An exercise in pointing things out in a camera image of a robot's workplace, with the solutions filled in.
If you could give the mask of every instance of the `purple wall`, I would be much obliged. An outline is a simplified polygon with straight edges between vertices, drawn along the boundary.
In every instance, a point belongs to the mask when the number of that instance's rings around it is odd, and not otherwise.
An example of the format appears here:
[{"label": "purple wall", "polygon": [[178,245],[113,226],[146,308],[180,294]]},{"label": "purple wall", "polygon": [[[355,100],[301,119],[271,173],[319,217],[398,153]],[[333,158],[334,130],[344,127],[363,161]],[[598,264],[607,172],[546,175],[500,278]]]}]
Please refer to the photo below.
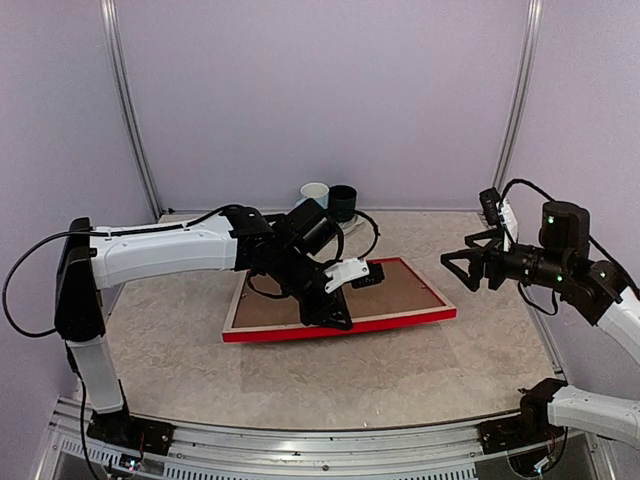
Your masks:
[{"label": "purple wall", "polygon": [[[120,117],[98,2],[0,2],[0,277],[76,216],[151,220]],[[11,309],[31,331],[53,324],[60,245],[19,271]],[[0,318],[0,464],[27,478],[58,395],[73,385],[59,337],[27,340]]]},{"label": "purple wall", "polygon": [[[545,2],[540,43],[512,176],[591,211],[592,233],[640,279],[640,4]],[[535,241],[541,200],[514,187],[516,214]],[[548,292],[537,298],[548,304]],[[571,307],[547,322],[578,387],[640,399],[640,367]],[[615,446],[620,479],[640,454]]]},{"label": "purple wall", "polygon": [[515,88],[526,1],[119,0],[133,100],[167,207],[477,209]]}]

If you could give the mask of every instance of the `red frame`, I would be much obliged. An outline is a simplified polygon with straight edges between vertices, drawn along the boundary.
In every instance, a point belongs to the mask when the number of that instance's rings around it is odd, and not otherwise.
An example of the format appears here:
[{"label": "red frame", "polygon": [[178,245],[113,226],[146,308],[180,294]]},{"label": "red frame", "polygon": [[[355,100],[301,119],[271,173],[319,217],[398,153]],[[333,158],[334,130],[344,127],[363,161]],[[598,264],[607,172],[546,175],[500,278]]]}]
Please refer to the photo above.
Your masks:
[{"label": "red frame", "polygon": [[[301,340],[308,338],[321,338],[321,337],[335,337],[340,335],[353,335],[356,333],[366,332],[379,332],[382,330],[391,330],[394,328],[412,327],[415,325],[422,325],[425,323],[440,322],[442,320],[448,320],[455,318],[458,314],[458,310],[453,306],[444,296],[437,292],[429,283],[421,278],[416,271],[409,265],[404,259],[400,257],[382,258],[378,260],[372,260],[373,263],[387,263],[387,262],[402,262],[405,264],[411,273],[413,273],[420,282],[424,283],[427,289],[442,303],[442,308],[438,307],[438,311],[412,314],[407,312],[407,315],[386,318],[380,320],[368,320],[354,322],[353,328],[349,331],[336,330],[333,328],[324,327],[305,327],[300,325],[299,328],[288,329],[273,329],[273,330],[261,330],[252,332],[233,332],[233,329],[222,332],[222,340],[225,343],[258,343],[258,342],[282,342],[286,340]],[[241,285],[244,285],[244,278],[242,278]]]}]

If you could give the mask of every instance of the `table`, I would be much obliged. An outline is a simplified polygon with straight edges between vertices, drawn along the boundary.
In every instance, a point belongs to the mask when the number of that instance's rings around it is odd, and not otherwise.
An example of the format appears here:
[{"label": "table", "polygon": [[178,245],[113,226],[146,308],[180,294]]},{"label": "table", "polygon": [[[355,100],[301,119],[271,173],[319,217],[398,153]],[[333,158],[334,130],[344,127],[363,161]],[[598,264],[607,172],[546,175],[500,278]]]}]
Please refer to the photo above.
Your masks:
[{"label": "table", "polygon": [[[239,273],[130,282],[107,336],[132,412],[254,428],[424,425],[516,409],[518,388],[553,376],[514,284],[472,293],[439,263],[441,253],[464,248],[464,235],[484,228],[477,214],[371,214],[382,232],[372,256],[408,259],[458,307],[458,318],[337,338],[223,344]],[[345,256],[364,251],[370,235],[367,227],[348,236]]]}]

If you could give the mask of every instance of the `black cup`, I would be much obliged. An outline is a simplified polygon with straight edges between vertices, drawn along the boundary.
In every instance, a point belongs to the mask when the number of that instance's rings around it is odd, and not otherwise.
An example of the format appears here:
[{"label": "black cup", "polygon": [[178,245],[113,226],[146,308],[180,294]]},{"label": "black cup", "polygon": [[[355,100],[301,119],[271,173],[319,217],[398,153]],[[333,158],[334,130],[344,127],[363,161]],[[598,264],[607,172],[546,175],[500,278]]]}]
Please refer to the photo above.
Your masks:
[{"label": "black cup", "polygon": [[351,220],[356,212],[358,192],[348,185],[335,185],[329,189],[329,215],[338,223]]}]

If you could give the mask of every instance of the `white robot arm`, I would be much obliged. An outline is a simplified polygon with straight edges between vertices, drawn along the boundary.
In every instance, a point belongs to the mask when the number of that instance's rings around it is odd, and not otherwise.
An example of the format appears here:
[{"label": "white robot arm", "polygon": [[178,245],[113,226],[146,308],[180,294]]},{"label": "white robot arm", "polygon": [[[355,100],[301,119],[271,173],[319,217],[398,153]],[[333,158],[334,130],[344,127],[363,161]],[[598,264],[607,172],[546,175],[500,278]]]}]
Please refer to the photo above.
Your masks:
[{"label": "white robot arm", "polygon": [[[507,278],[553,289],[640,365],[637,289],[617,262],[589,260],[589,213],[567,202],[545,203],[542,247],[535,247],[517,243],[513,211],[495,189],[482,192],[480,200],[493,228],[466,237],[469,248],[442,255],[443,265],[472,291],[482,278],[493,290]],[[453,263],[462,259],[469,261],[467,271]],[[562,434],[556,427],[579,428],[640,449],[640,402],[589,393],[551,378],[523,391],[519,416],[480,425],[486,453],[545,441],[549,434]]]},{"label": "white robot arm", "polygon": [[[95,413],[87,434],[128,448],[145,438],[146,451],[158,454],[166,454],[172,427],[129,415],[105,336],[100,290],[177,272],[250,270],[251,276],[271,276],[282,289],[278,298],[298,301],[303,324],[349,330],[341,287],[384,279],[381,266],[364,258],[338,259],[344,242],[340,227],[312,200],[271,219],[253,208],[233,206],[195,221],[162,225],[92,228],[88,219],[77,219],[70,230],[79,234],[68,238],[58,269],[55,326],[91,398]],[[309,256],[335,236],[335,260],[321,264]]]}]

